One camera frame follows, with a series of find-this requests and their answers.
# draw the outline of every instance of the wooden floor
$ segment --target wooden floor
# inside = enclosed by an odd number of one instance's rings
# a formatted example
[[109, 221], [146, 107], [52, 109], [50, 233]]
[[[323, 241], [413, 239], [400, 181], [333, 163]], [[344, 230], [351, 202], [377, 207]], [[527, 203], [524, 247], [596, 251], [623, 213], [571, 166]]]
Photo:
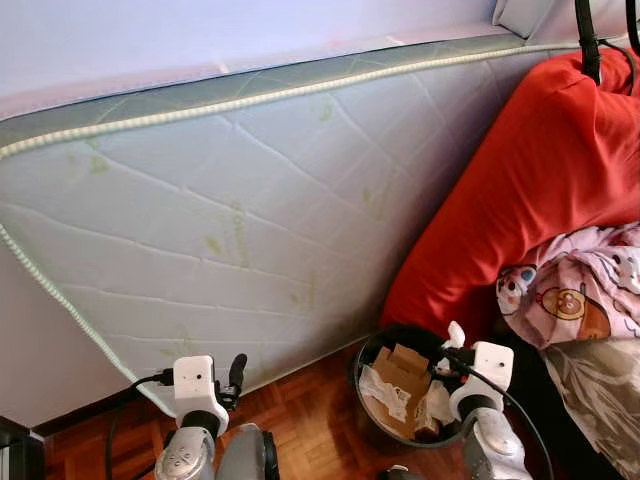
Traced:
[[[218, 454], [238, 425], [253, 422], [273, 433], [282, 480], [373, 480], [393, 464], [406, 465], [426, 480], [470, 478], [460, 445], [386, 456], [367, 444], [358, 432], [355, 397], [345, 376], [352, 352], [332, 355], [243, 397], [232, 415], [233, 428], [218, 441]], [[47, 480], [104, 479], [104, 443], [112, 418], [110, 412], [48, 438]], [[138, 400], [125, 407], [119, 425], [114, 479], [130, 480], [162, 451], [175, 424], [147, 400]]]

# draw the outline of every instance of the quilted mattress surface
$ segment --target quilted mattress surface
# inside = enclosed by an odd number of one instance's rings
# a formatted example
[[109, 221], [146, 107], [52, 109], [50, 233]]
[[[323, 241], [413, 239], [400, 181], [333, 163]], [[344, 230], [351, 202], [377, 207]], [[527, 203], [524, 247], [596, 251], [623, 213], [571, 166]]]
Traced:
[[484, 131], [561, 47], [402, 47], [11, 119], [0, 234], [129, 378], [191, 354], [226, 376], [245, 352], [255, 388], [374, 328]]

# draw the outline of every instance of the cardboard packaging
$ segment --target cardboard packaging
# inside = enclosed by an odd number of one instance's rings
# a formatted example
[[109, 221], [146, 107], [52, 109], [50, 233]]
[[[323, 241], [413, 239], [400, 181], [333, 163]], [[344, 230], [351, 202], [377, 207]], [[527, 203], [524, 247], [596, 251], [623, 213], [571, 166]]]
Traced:
[[427, 395], [422, 397], [416, 406], [414, 430], [414, 438], [418, 442], [433, 442], [440, 435], [440, 422], [427, 410]]
[[416, 422], [415, 414], [418, 403], [426, 395], [431, 382], [431, 374], [427, 371], [429, 360], [414, 350], [396, 344], [393, 352], [382, 347], [375, 362], [371, 366], [385, 383], [390, 383], [411, 394], [407, 402], [407, 416], [404, 422], [389, 415], [389, 408], [379, 400], [366, 396], [363, 401], [369, 412], [389, 430], [407, 440], [415, 438], [416, 427], [421, 428], [422, 422]]

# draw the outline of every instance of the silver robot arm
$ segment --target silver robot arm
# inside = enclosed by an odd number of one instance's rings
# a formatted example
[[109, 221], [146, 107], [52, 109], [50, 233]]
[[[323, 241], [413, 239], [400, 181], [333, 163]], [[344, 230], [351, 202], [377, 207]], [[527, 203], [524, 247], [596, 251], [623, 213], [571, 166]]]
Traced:
[[[473, 358], [473, 370], [503, 390], [509, 387], [513, 367], [510, 348], [478, 342], [467, 356]], [[450, 407], [464, 422], [463, 457], [474, 480], [532, 480], [524, 466], [524, 446], [503, 413], [500, 393], [470, 376], [451, 394]]]
[[[156, 480], [214, 480], [215, 441], [229, 425], [235, 410], [247, 362], [244, 354], [233, 361], [229, 386], [213, 377], [209, 356], [183, 357], [173, 367], [178, 430], [158, 457]], [[218, 480], [278, 480], [278, 465], [269, 432], [243, 425], [233, 438], [217, 472]]]

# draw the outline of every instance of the red bean bag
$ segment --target red bean bag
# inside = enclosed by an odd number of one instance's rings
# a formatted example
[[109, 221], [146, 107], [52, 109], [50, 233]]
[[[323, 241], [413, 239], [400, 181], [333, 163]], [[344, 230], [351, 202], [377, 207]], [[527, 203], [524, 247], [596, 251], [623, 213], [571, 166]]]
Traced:
[[580, 53], [529, 72], [405, 261], [383, 326], [446, 338], [456, 320], [478, 339], [499, 315], [503, 266], [561, 233], [640, 220], [640, 81], [629, 95], [628, 60], [601, 53], [600, 86]]

